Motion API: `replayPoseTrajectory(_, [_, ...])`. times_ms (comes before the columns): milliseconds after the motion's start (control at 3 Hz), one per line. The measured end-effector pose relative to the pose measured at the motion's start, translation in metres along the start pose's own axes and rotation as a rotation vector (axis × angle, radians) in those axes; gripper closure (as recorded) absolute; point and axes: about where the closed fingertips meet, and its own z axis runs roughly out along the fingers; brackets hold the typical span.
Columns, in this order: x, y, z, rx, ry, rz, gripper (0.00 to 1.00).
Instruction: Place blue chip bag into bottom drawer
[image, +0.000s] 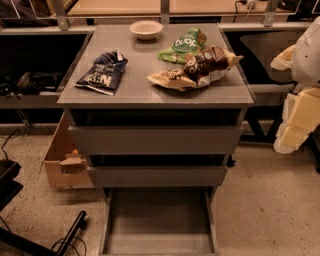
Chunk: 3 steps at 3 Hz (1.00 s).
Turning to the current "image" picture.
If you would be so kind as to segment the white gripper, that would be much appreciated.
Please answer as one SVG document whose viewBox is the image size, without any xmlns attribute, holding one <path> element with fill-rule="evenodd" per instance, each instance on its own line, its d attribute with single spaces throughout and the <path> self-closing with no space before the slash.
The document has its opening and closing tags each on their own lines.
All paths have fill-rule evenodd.
<svg viewBox="0 0 320 256">
<path fill-rule="evenodd" d="M 295 48 L 295 45 L 286 48 L 271 61 L 270 66 L 280 71 L 290 69 Z M 296 151 L 319 125 L 320 89 L 309 87 L 297 95 L 289 93 L 284 102 L 274 150 L 281 154 Z"/>
</svg>

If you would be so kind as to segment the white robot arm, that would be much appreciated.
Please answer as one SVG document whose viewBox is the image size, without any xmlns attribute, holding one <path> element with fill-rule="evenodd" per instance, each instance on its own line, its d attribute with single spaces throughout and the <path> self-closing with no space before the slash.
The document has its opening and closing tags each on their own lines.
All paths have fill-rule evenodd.
<svg viewBox="0 0 320 256">
<path fill-rule="evenodd" d="M 290 154 L 297 150 L 320 124 L 320 17 L 303 35 L 276 56 L 271 67 L 290 69 L 297 83 L 285 99 L 282 123 L 276 133 L 274 150 Z"/>
</svg>

